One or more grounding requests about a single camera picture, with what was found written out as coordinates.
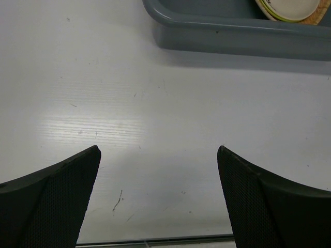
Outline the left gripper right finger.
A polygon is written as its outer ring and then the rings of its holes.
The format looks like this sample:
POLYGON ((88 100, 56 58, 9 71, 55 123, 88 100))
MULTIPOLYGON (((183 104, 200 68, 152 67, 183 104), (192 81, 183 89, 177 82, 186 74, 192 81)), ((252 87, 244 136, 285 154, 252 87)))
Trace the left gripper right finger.
POLYGON ((258 167, 225 146, 217 152, 237 247, 330 247, 330 192, 258 167))

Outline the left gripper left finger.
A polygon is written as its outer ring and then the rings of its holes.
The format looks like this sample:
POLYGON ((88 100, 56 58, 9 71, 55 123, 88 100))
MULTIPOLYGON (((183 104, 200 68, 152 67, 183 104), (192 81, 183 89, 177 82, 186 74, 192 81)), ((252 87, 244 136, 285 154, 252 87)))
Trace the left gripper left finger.
POLYGON ((1 184, 1 247, 75 247, 97 177, 91 146, 1 184))

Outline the cream plate with black pattern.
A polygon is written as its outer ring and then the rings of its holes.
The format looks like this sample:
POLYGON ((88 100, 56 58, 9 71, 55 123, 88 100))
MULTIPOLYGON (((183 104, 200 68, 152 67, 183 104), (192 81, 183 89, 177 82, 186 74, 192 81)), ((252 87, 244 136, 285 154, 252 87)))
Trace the cream plate with black pattern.
POLYGON ((274 21, 299 22, 311 16, 320 0, 256 0, 261 11, 274 21))

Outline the lime green plate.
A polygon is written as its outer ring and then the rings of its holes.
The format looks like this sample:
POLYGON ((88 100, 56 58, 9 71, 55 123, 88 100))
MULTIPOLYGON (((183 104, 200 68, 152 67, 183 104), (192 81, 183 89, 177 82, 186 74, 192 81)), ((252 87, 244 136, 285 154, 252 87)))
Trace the lime green plate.
POLYGON ((306 15, 302 10, 295 10, 294 4, 289 1, 255 1, 265 16, 273 21, 299 22, 306 15))

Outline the orange woven fan basket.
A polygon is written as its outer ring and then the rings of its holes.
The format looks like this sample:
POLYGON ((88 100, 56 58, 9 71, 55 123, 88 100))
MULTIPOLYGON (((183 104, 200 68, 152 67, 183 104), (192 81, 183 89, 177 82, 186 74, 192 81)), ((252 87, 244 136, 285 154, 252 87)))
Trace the orange woven fan basket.
POLYGON ((330 6, 330 0, 320 0, 316 10, 307 18, 299 21, 300 24, 318 25, 323 19, 328 8, 330 6))

